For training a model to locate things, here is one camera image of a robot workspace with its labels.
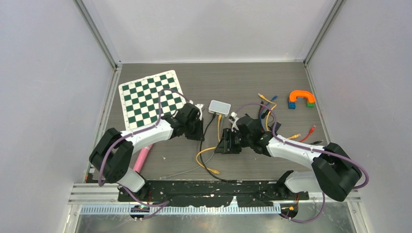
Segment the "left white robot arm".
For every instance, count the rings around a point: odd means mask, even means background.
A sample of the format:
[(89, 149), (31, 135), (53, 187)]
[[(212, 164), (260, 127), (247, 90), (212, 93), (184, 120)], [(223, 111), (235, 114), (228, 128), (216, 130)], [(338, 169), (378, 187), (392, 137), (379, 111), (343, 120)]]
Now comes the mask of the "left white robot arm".
[(189, 140), (203, 140), (204, 105), (187, 102), (173, 115), (166, 114), (152, 125), (119, 132), (108, 129), (89, 156), (90, 163), (106, 183), (118, 183), (138, 201), (149, 195), (146, 180), (130, 168), (131, 157), (143, 148), (184, 135)]

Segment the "black network switch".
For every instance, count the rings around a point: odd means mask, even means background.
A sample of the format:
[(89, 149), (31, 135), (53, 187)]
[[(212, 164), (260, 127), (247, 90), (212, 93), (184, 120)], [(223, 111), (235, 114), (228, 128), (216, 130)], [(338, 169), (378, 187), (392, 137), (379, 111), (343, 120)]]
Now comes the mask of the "black network switch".
[(279, 122), (277, 122), (276, 124), (272, 124), (270, 127), (269, 127), (269, 131), (275, 131), (275, 132), (277, 132), (278, 130), (279, 130), (279, 128), (281, 127), (281, 123), (279, 123)]

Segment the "white router box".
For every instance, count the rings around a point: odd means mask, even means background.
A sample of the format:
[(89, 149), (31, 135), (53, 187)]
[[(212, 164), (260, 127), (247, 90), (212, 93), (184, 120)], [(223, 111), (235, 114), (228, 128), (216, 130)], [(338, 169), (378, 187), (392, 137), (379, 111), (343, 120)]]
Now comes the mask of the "white router box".
[(208, 112), (211, 114), (222, 115), (224, 117), (228, 117), (230, 113), (231, 104), (221, 102), (218, 100), (211, 100)]

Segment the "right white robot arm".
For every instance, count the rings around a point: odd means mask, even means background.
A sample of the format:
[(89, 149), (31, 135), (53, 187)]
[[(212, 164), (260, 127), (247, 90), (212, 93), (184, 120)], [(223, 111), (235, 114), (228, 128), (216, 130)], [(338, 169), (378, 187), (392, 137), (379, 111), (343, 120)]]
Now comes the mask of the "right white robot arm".
[(223, 130), (214, 152), (239, 154), (251, 148), (257, 154), (282, 158), (310, 169), (310, 172), (291, 172), (277, 186), (278, 195), (290, 199), (298, 192), (322, 191), (336, 201), (344, 201), (362, 177), (359, 165), (354, 164), (335, 143), (315, 146), (296, 142), (278, 135), (275, 130), (263, 132), (259, 120), (250, 116), (228, 117), (231, 128)]

